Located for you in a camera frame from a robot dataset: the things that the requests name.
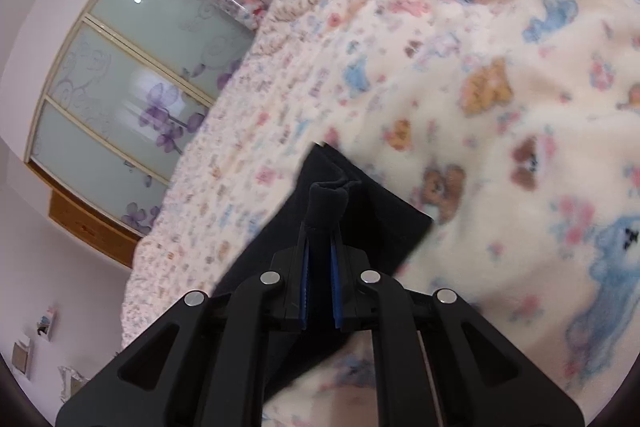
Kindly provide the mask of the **glass sliding wardrobe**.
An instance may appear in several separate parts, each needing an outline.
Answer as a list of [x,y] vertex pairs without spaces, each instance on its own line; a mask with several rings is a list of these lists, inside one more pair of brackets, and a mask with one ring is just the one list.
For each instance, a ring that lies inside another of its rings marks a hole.
[[101,219],[149,234],[254,35],[214,0],[89,0],[44,85],[29,161]]

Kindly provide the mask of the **white rack shelf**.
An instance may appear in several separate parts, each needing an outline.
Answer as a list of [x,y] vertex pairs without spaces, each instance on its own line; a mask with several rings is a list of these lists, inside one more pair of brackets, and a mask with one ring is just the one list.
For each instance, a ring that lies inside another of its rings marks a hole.
[[63,403],[68,401],[89,381],[88,378],[82,376],[81,373],[78,373],[73,367],[59,366],[58,373],[60,373],[62,379],[60,399]]

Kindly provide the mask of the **black pants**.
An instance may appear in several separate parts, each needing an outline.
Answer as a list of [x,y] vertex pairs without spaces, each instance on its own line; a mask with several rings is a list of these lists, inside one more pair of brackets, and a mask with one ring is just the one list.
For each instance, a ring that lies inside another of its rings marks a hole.
[[270,335],[267,400],[331,358],[355,334],[334,325],[331,244],[363,251],[373,270],[392,275],[422,241],[432,220],[332,146],[316,144],[303,160],[291,195],[236,257],[214,294],[231,293],[252,275],[267,271],[275,253],[295,245],[303,223],[309,233],[306,329],[282,329]]

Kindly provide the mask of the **fleece bear print blanket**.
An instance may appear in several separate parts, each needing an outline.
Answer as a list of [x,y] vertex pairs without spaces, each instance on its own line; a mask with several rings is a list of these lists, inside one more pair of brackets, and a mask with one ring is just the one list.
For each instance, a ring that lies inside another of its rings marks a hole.
[[639,351],[639,0],[274,0],[347,17],[337,148],[431,218],[395,272],[477,306],[580,406]]

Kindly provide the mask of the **plush toy tube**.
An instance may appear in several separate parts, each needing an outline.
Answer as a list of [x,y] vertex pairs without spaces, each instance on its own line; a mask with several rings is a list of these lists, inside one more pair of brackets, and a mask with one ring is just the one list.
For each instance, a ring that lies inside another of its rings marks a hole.
[[268,5],[262,0],[214,0],[222,12],[230,15],[238,23],[251,31],[256,31],[266,12]]

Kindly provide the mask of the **wall shelf with books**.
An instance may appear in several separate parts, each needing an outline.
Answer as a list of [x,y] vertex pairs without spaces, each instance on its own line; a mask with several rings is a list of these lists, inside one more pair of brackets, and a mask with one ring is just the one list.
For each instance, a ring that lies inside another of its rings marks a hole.
[[41,317],[39,317],[35,334],[23,334],[13,343],[11,352],[11,366],[14,372],[24,377],[29,376],[30,366],[32,365],[32,355],[35,352],[36,339],[42,338],[49,341],[54,329],[54,323],[58,310],[55,306],[50,306]]

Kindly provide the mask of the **wooden door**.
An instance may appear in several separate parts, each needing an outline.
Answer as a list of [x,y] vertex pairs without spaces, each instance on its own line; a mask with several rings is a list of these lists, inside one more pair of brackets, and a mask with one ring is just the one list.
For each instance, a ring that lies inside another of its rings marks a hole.
[[59,191],[50,198],[49,218],[66,232],[121,265],[131,268],[138,240],[116,225],[108,225],[83,205]]

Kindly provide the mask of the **floral bed sheet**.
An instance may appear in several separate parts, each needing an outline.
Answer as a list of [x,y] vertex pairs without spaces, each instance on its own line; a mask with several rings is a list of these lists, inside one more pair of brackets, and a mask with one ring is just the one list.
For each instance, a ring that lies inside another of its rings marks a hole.
[[124,345],[187,291],[219,287],[291,193],[311,147],[340,146],[347,26],[335,11],[262,24],[136,248],[120,314]]

